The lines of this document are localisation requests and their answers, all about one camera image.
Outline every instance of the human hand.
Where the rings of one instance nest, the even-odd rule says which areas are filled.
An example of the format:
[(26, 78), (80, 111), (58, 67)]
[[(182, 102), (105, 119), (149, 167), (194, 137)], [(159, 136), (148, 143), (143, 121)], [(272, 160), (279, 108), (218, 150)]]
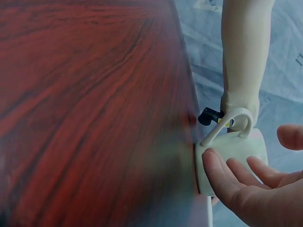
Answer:
[[(280, 126), (277, 135), (285, 148), (303, 150), (303, 126)], [(239, 161), (230, 158), (225, 163), (212, 148), (202, 160), (216, 196), (249, 226), (303, 226), (303, 171), (280, 173), (249, 157), (260, 183)]]

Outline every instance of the mug handle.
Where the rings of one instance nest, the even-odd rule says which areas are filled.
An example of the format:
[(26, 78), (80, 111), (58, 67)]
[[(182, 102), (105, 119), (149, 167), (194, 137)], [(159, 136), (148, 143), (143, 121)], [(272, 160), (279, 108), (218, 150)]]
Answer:
[(251, 130), (252, 130), (252, 122), (253, 122), (253, 116), (251, 114), (251, 112), (246, 109), (246, 108), (237, 108), (234, 109), (230, 112), (228, 112), (223, 118), (222, 120), (214, 127), (213, 130), (211, 130), (211, 132), (204, 138), (204, 140), (201, 141), (201, 146), (202, 147), (208, 147), (210, 146), (210, 144), (213, 142), (213, 140), (215, 139), (215, 137), (219, 134), (219, 132), (224, 128), (224, 126), (234, 117), (236, 116), (240, 116), (240, 115), (244, 115), (247, 117), (247, 125), (245, 127), (245, 129), (243, 129), (240, 133), (239, 133), (239, 137), (246, 139)]

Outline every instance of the wooden table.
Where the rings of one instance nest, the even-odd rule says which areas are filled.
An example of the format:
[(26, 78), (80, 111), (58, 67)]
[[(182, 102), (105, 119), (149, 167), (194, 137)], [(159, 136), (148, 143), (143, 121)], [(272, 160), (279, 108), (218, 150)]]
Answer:
[(206, 223), (173, 0), (0, 3), (0, 226)]

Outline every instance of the white robotic arm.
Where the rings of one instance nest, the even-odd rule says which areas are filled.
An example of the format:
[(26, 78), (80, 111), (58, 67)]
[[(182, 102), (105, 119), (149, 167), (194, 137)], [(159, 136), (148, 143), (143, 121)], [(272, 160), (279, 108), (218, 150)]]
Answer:
[[(244, 107), (259, 113), (259, 90), (270, 42), (271, 11), (275, 0), (224, 0), (222, 14), (224, 94), (221, 110)], [(247, 119), (236, 117), (233, 131), (245, 128)]]

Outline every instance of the white mug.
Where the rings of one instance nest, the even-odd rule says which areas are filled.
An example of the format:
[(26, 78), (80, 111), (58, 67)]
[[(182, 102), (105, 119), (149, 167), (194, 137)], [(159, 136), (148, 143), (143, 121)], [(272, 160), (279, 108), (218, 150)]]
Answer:
[[(248, 124), (243, 131), (230, 132), (222, 136), (217, 136), (224, 126), (236, 116), (244, 115), (247, 117)], [(214, 191), (205, 174), (202, 154), (208, 148), (216, 149), (224, 161), (233, 157), (239, 160), (254, 176), (246, 159), (255, 156), (268, 165), (266, 145), (261, 131), (252, 128), (253, 116), (245, 108), (237, 108), (228, 112), (215, 128), (198, 144), (195, 148), (195, 163), (198, 187), (201, 194), (215, 196)]]

